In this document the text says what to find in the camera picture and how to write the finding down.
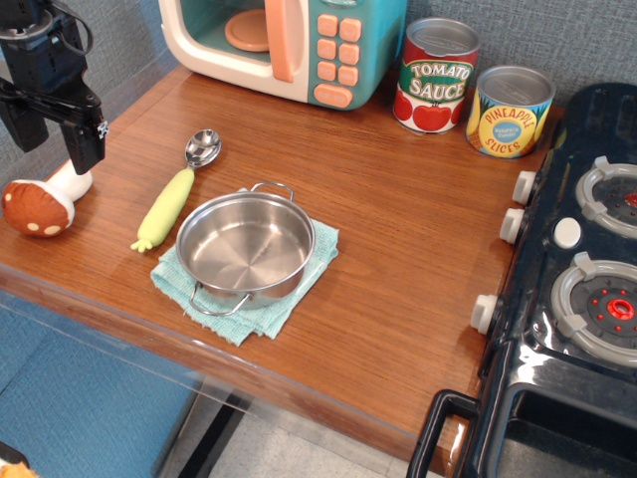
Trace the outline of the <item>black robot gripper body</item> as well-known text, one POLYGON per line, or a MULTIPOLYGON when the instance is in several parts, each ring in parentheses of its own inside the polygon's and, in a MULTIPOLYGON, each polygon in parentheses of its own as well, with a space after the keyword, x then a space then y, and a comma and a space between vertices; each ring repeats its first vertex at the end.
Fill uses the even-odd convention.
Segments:
POLYGON ((100 98, 84 82, 92 46, 91 29, 74 13, 39 13, 1 28, 14 91, 30 109, 59 124, 106 121, 100 98))

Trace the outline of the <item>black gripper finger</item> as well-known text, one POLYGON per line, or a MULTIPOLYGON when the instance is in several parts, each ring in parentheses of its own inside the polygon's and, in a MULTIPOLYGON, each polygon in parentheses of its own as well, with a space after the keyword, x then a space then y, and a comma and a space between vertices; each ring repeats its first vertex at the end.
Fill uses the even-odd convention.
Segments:
POLYGON ((24 152, 36 149, 49 138, 44 118, 27 108, 13 103, 2 103, 1 120, 14 142, 24 152))
POLYGON ((84 175, 106 156, 106 122, 97 125, 61 126, 67 150, 77 175, 84 175))

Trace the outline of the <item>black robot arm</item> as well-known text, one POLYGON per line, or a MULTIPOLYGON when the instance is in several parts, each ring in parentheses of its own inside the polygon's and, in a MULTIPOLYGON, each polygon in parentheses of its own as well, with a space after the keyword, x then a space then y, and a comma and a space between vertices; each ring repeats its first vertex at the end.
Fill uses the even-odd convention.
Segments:
POLYGON ((47 120, 56 122, 78 175, 106 155, 102 102, 84 80, 93 40, 88 24, 61 1, 1 3, 10 76, 1 80, 1 120, 25 152, 48 139, 47 120))

